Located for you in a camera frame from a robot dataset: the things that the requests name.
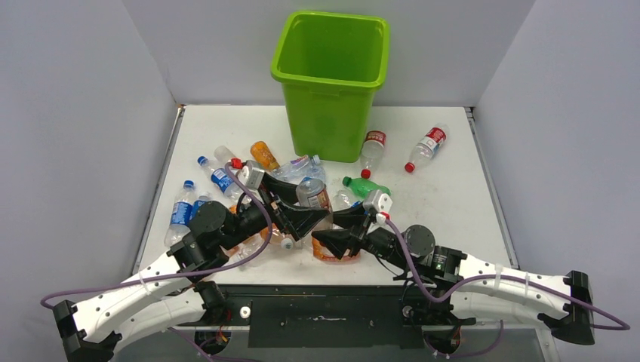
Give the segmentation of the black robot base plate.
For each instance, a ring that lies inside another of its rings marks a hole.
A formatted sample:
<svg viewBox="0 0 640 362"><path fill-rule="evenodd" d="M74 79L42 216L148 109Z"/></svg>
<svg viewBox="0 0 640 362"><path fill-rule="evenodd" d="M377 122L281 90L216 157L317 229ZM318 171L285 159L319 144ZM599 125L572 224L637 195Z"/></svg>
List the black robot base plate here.
<svg viewBox="0 0 640 362"><path fill-rule="evenodd" d="M189 323L198 332L246 332L251 348L421 348L423 333L453 337L475 318L459 319L449 302L416 287L223 284L222 311Z"/></svg>

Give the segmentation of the clear jar silver lid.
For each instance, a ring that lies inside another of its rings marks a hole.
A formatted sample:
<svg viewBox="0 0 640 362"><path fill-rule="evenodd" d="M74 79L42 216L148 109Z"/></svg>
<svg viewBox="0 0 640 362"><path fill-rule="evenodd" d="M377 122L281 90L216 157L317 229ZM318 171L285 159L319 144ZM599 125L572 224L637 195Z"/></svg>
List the clear jar silver lid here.
<svg viewBox="0 0 640 362"><path fill-rule="evenodd" d="M332 224L332 205L328 196L325 183L321 179L305 177L300 184L296 187L296 194L298 203L303 207L323 208L329 211L329 215L326 216L318 225L315 230L330 230L333 228Z"/></svg>

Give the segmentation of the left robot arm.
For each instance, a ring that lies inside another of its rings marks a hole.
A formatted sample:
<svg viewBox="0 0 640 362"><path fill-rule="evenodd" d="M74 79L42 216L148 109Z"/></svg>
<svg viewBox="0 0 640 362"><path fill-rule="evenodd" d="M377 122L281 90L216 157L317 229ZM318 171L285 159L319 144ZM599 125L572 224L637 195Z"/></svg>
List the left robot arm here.
<svg viewBox="0 0 640 362"><path fill-rule="evenodd" d="M129 343L167 328L219 323L229 308L206 278L226 266L227 250L273 225L298 240L329 214L297 206L295 189L267 176L259 195L234 213L206 201L189 221L189 232L150 265L90 299L57 303L52 312L67 360L109 361Z"/></svg>

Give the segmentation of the crushed orange label bottle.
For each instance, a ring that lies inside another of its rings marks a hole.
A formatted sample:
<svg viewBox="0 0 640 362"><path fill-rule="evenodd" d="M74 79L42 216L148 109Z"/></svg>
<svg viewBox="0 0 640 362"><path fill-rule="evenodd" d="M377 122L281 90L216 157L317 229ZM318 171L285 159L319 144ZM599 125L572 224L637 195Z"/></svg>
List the crushed orange label bottle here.
<svg viewBox="0 0 640 362"><path fill-rule="evenodd" d="M360 254L356 254L355 256L349 256L348 253L345 253L341 259L338 259L334 254L330 252L330 250L327 247L322 245L322 243L318 239L312 237L311 241L312 241L313 257L322 262L351 263L351 262L357 262L361 259Z"/></svg>

